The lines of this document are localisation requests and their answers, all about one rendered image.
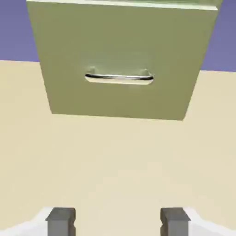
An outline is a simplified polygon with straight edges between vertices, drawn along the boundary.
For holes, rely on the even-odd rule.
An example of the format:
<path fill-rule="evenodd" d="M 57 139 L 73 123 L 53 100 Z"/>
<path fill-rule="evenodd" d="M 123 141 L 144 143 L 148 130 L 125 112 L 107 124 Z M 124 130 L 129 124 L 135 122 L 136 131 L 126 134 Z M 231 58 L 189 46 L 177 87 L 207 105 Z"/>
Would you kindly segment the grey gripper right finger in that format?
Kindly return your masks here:
<path fill-rule="evenodd" d="M 236 230 L 204 220 L 191 207 L 161 208 L 160 236 L 236 236 Z"/>

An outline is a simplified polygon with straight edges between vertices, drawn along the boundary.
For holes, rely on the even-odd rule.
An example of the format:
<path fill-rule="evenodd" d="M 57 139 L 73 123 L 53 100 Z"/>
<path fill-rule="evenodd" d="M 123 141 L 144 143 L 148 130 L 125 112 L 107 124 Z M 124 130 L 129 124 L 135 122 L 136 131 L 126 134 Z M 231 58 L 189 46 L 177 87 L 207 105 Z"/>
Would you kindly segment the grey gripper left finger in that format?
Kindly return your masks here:
<path fill-rule="evenodd" d="M 0 230 L 0 236 L 76 236 L 75 219 L 75 208 L 47 206 L 30 221 Z"/>

